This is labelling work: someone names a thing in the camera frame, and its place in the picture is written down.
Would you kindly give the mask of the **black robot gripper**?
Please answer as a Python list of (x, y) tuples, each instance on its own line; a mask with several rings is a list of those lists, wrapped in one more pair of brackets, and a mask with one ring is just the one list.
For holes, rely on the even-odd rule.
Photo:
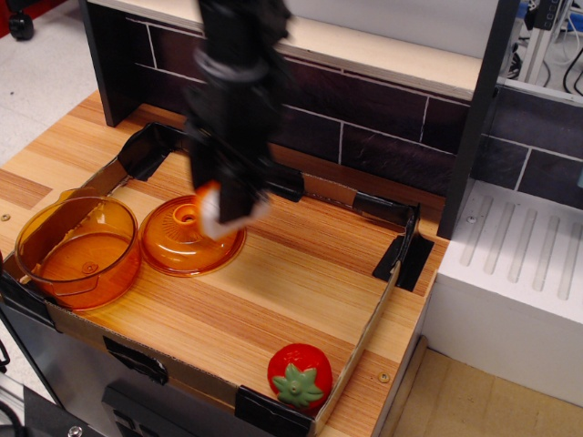
[(281, 125), (285, 71), (209, 67), (206, 84), (185, 92), (192, 184), (220, 184), (219, 223), (268, 203), (268, 140)]

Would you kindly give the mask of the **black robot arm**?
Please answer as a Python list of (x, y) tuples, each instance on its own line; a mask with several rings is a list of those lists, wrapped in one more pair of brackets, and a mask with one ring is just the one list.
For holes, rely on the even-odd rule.
[(261, 213), (288, 73), (275, 46), (288, 35), (282, 1), (201, 1), (205, 83), (185, 93), (193, 185), (218, 184), (211, 223), (240, 228)]

